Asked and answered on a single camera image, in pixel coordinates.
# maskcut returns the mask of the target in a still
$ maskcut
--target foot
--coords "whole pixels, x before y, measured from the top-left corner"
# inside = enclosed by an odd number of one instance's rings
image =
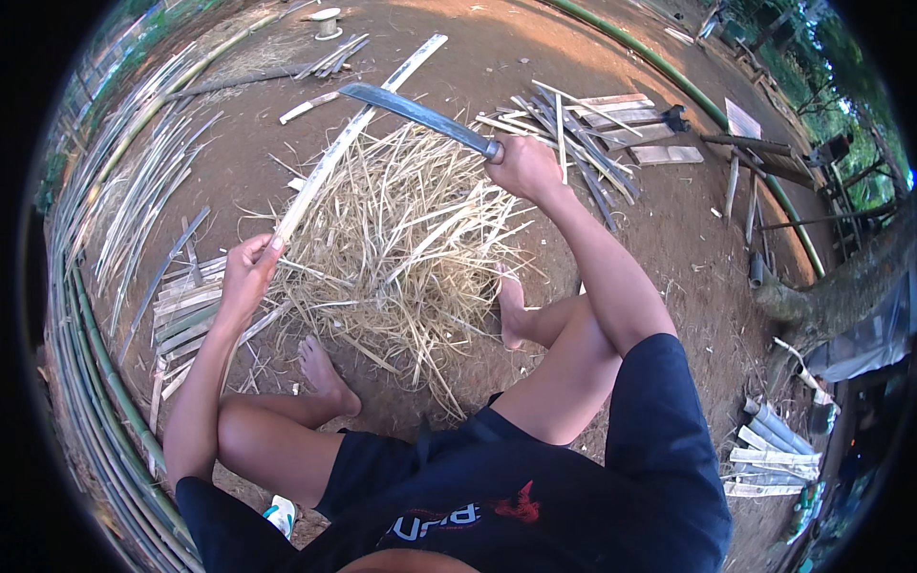
[[[314,336],[299,343],[299,369],[317,391],[317,396],[338,404],[338,415],[355,416],[363,405],[357,394],[337,375],[328,353]]]
[[[525,313],[525,296],[522,283],[512,269],[497,263],[494,269],[500,273],[497,283],[497,300],[500,302],[500,338],[503,345],[516,350],[524,340],[519,334],[519,319]]]

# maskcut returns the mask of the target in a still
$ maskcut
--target bamboo shavings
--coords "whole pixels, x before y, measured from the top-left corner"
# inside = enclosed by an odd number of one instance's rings
[[[483,334],[493,264],[529,262],[504,244],[531,223],[514,218],[517,201],[480,155],[425,127],[360,136],[291,235],[269,296],[464,419],[443,370]]]

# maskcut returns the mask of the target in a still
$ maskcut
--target tarp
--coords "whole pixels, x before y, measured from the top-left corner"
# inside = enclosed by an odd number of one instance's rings
[[[895,364],[911,351],[917,333],[917,271],[913,265],[866,320],[806,359],[809,371],[829,382],[849,380]]]

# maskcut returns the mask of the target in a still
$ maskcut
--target soil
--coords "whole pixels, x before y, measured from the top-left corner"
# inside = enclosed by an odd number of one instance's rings
[[[247,4],[236,2],[233,10]],[[689,26],[696,26],[702,12],[699,7],[659,5],[657,12],[651,12],[625,0],[580,0],[579,4],[643,41],[721,107],[725,97],[739,104],[761,124],[763,138],[804,145],[799,133],[771,106],[759,88],[752,86],[730,59],[724,59],[726,50],[685,46],[665,33],[665,26],[676,21],[665,21],[659,13],[680,11],[686,15]],[[294,83],[282,78],[253,83],[202,96],[192,103],[189,109],[201,106],[193,115],[193,129],[217,111],[224,113],[223,119],[202,137],[202,140],[214,140],[194,161],[191,177],[167,202],[155,237],[148,240],[137,280],[128,291],[122,324],[110,347],[120,349],[138,301],[182,232],[182,215],[192,219],[204,205],[212,210],[207,220],[209,227],[197,235],[196,249],[201,260],[220,256],[220,248],[231,248],[241,238],[270,232],[270,221],[246,218],[243,213],[243,210],[256,213],[280,210],[291,198],[291,190],[285,187],[291,174],[269,159],[268,154],[289,165],[306,163],[334,140],[361,105],[340,98],[286,126],[280,125],[278,116],[343,83],[357,79],[381,83],[432,34],[447,34],[449,42],[411,77],[400,93],[409,97],[425,94],[422,100],[425,105],[448,116],[462,110],[467,114],[491,112],[496,105],[509,105],[512,95],[531,93],[533,78],[584,96],[641,92],[659,110],[678,103],[687,106],[685,116],[692,122],[694,131],[654,145],[694,146],[701,151],[704,162],[635,170],[635,184],[642,195],[634,206],[620,202],[614,215],[621,227],[616,236],[643,264],[666,301],[685,346],[714,445],[725,459],[736,439],[737,425],[744,420],[741,405],[746,395],[759,395],[763,391],[760,377],[770,337],[777,329],[753,304],[746,279],[749,255],[743,231],[749,198],[746,170],[742,170],[732,222],[727,223],[711,212],[712,208],[724,210],[727,156],[725,149],[711,149],[701,143],[698,134],[720,133],[718,126],[661,73],[621,45],[533,0],[490,0],[487,5],[476,6],[459,0],[436,3],[352,0],[348,6],[341,21],[344,33],[370,34],[370,44],[350,60],[352,72],[336,79],[310,77]],[[315,26],[300,21],[302,15],[311,11],[307,7],[254,33],[211,64],[198,82],[271,67],[278,50],[282,50],[283,58],[290,63],[313,61],[327,53],[335,42],[315,41]],[[208,24],[227,35],[235,30],[231,25],[215,21]],[[205,29],[209,28],[194,23],[192,32],[181,31],[172,46],[183,47],[184,41]],[[521,59],[527,59],[527,63],[520,62]],[[384,134],[401,121],[386,116],[370,126],[370,133]],[[141,136],[124,160],[137,156],[144,137],[148,136]],[[626,154],[622,155],[624,162],[631,162]],[[310,168],[303,169],[307,174]],[[587,203],[588,192],[582,181],[576,177],[573,182],[578,186],[580,199]],[[825,215],[825,206],[814,192],[790,182],[784,182],[783,187],[802,218]],[[787,220],[765,187],[760,187],[758,193],[764,199],[764,217],[768,223]],[[593,206],[592,210],[598,218],[597,209]],[[540,213],[534,212],[533,218],[536,222],[518,235],[517,240],[519,247],[537,255],[536,265],[549,278],[545,281],[533,272],[521,273],[526,304],[540,306],[575,294],[579,274],[556,228]],[[823,264],[830,270],[834,266],[831,229],[809,228]],[[781,279],[795,286],[814,281],[812,267],[790,230],[781,229],[768,239],[776,253]],[[760,240],[756,234],[757,249]],[[91,262],[93,244],[88,250]],[[105,327],[112,294],[107,292],[94,299],[97,318]],[[150,338],[149,329],[148,311],[122,366],[127,385],[144,413],[149,410],[150,365],[154,364],[152,352],[143,342]],[[294,356],[295,340],[288,337],[277,348],[277,333],[274,327],[252,341],[255,352],[263,348],[262,357],[273,356],[271,368],[278,372],[266,373],[258,379],[258,385],[261,392],[292,393],[295,382],[304,382],[289,362]],[[431,418],[435,429],[452,424],[443,419],[428,391],[406,392],[389,380],[384,371],[372,368],[353,348],[323,342],[339,372],[364,404],[357,418],[334,421],[326,429],[337,430],[345,425],[413,440],[422,414]],[[532,343],[525,343],[522,351],[507,352],[490,340],[476,341],[472,351],[474,358],[461,360],[447,370],[453,392],[467,413],[479,409],[492,393],[523,378],[544,352]],[[231,388],[239,387],[244,381],[251,364],[249,350],[240,349],[229,375]],[[784,389],[778,399],[783,400],[779,405],[789,413],[790,425],[798,427],[804,414],[801,406],[804,402],[795,402],[800,395],[795,390]],[[160,437],[171,407],[169,401],[160,408]],[[573,445],[599,463],[604,458],[607,407],[606,403]],[[223,468],[217,468],[215,483],[259,512],[270,505],[269,492]],[[735,534],[724,570],[730,573],[773,570],[785,551],[778,538],[788,523],[794,502],[789,497],[730,500]],[[317,513],[304,510],[294,528],[294,544],[307,544],[326,525]]]

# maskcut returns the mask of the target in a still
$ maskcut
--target leg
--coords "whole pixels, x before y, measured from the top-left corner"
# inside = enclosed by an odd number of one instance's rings
[[[611,394],[621,357],[600,329],[586,296],[527,312],[522,285],[506,276],[499,296],[507,346],[518,347],[527,339],[548,352],[532,375],[504,392],[492,409],[543,442],[568,444]]]
[[[344,438],[315,429],[340,415],[357,415],[360,403],[311,336],[300,344],[300,366],[317,394],[232,394],[222,401],[217,457],[239,476],[312,508],[325,493]]]

